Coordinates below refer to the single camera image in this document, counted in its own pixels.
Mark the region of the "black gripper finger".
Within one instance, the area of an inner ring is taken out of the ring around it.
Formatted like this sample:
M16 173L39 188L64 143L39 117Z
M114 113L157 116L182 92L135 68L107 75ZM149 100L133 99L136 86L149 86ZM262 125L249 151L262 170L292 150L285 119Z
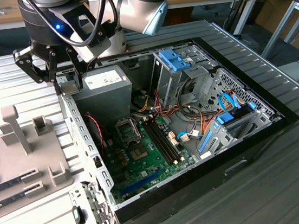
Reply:
M30 47L26 49L17 49L12 52L15 64L19 66L29 77L31 77L36 83L46 83L47 85L53 85L57 95L61 94L61 90L56 80L57 73L57 53L54 49L46 49L45 47L39 47L40 53L45 55L43 59L45 63L45 69L42 70L33 64L33 57L36 54Z
M78 52L76 52L76 50L74 50L72 46L66 46L66 53L74 66L75 73L78 78L79 88L82 89L83 88L82 76L85 73L87 73L90 69L94 69L96 65L96 59L89 62L80 61L78 59Z

